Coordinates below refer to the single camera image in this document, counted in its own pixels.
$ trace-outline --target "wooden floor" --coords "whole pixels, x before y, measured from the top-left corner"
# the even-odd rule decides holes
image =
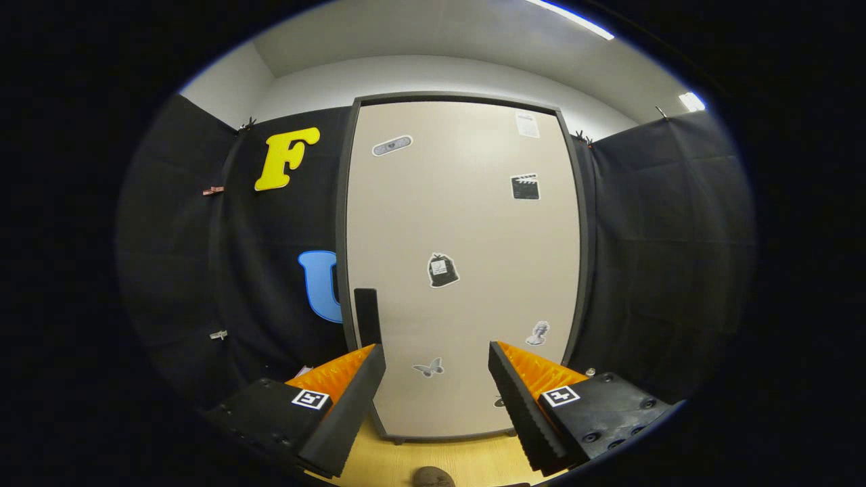
[[[379,438],[368,418],[355,438],[343,474],[326,480],[341,487],[411,487],[412,474],[427,465],[447,471],[456,487],[536,485],[565,472],[543,477],[533,471],[516,437],[503,434],[455,443],[406,442],[397,446]]]

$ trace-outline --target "white wall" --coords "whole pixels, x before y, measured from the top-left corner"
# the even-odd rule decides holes
[[[356,96],[399,91],[463,91],[559,107],[571,133],[594,140],[638,124],[578,90],[520,69],[432,55],[389,55],[335,62],[275,80],[252,113],[258,121],[352,105]]]
[[[259,51],[252,42],[247,42],[211,64],[180,94],[238,128],[253,115],[253,109],[273,81],[274,75]]]

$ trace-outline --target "ceiling light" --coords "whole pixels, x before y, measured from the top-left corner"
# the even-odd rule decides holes
[[[680,101],[688,108],[689,112],[697,112],[704,109],[703,101],[690,91],[686,94],[681,94]]]
[[[590,21],[588,21],[582,17],[578,17],[578,16],[574,15],[573,13],[569,12],[568,10],[561,9],[560,7],[557,7],[556,5],[551,5],[547,2],[542,2],[541,0],[527,0],[527,2],[534,3],[534,4],[538,5],[539,7],[542,7],[544,9],[550,10],[551,12],[555,12],[557,14],[560,14],[561,16],[567,18],[568,20],[570,20],[572,22],[579,23],[580,25],[586,27],[587,29],[591,30],[592,32],[595,32],[596,34],[602,36],[603,38],[607,39],[608,41],[610,39],[613,39],[613,35],[610,32],[608,32],[607,30],[604,30],[604,29],[598,27],[596,24],[594,24],[594,23],[592,23],[592,22],[590,22]]]

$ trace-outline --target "blue letter u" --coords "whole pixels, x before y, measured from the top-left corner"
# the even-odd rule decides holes
[[[333,295],[331,268],[337,265],[337,254],[327,250],[311,250],[298,256],[307,281],[307,299],[316,315],[334,323],[342,323],[343,315]]]

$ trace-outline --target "white door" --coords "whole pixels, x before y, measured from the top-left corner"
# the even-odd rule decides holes
[[[378,293],[385,432],[510,429],[488,344],[561,362],[578,293],[578,199],[557,118],[458,101],[362,107],[347,191],[348,297]],[[357,329],[356,340],[367,345]]]

